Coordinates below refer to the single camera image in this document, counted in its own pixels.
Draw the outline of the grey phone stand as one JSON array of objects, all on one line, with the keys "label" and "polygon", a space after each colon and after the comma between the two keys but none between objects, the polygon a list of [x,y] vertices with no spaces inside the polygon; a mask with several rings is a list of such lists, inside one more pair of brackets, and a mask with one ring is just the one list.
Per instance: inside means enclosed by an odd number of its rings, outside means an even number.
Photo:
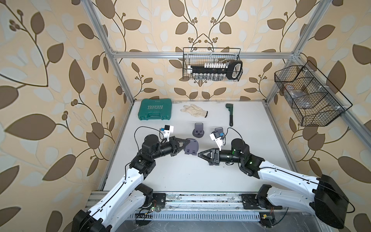
[{"label": "grey phone stand", "polygon": [[203,123],[195,123],[192,135],[196,138],[202,138],[204,136]]},{"label": "grey phone stand", "polygon": [[217,132],[218,134],[222,134],[222,135],[224,134],[222,127],[215,128],[214,132]]},{"label": "grey phone stand", "polygon": [[197,156],[199,150],[199,143],[197,140],[188,138],[189,143],[184,148],[184,152],[186,155],[193,155]]}]

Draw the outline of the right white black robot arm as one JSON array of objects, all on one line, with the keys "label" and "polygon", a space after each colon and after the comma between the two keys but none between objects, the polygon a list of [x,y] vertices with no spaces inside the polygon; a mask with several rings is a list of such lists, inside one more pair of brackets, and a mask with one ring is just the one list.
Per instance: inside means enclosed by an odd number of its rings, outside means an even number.
[{"label": "right white black robot arm", "polygon": [[345,227],[348,197],[335,180],[327,175],[312,177],[279,167],[250,153],[250,147],[242,139],[233,139],[231,150],[212,148],[198,154],[209,165],[237,163],[249,177],[266,180],[283,186],[274,188],[264,184],[256,195],[261,208],[288,207],[307,212],[336,229]]}]

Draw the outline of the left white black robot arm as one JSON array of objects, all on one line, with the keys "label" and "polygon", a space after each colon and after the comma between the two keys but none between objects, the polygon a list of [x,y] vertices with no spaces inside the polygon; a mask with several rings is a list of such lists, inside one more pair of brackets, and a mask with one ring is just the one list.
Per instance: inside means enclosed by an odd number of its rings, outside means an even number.
[{"label": "left white black robot arm", "polygon": [[156,135],[148,135],[122,179],[87,212],[80,210],[74,216],[71,231],[115,232],[137,209],[151,206],[153,189],[143,181],[155,168],[156,159],[175,156],[189,143],[175,136],[160,141]]}]

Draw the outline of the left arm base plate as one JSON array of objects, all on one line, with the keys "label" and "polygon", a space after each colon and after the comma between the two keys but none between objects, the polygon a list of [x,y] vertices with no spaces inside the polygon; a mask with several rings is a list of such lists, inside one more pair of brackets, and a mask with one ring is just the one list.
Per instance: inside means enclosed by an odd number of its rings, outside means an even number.
[{"label": "left arm base plate", "polygon": [[163,209],[166,204],[166,196],[167,194],[164,192],[151,192],[146,196],[145,203],[143,205],[143,208],[159,208]]}]

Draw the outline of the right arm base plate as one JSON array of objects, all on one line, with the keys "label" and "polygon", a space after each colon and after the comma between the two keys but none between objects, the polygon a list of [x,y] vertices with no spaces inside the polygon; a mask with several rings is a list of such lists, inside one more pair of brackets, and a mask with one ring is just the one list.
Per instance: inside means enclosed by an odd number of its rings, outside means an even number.
[{"label": "right arm base plate", "polygon": [[241,200],[243,208],[245,210],[250,209],[262,209],[262,210],[281,210],[282,206],[275,206],[268,201],[267,197],[260,196],[253,193],[241,194]]}]

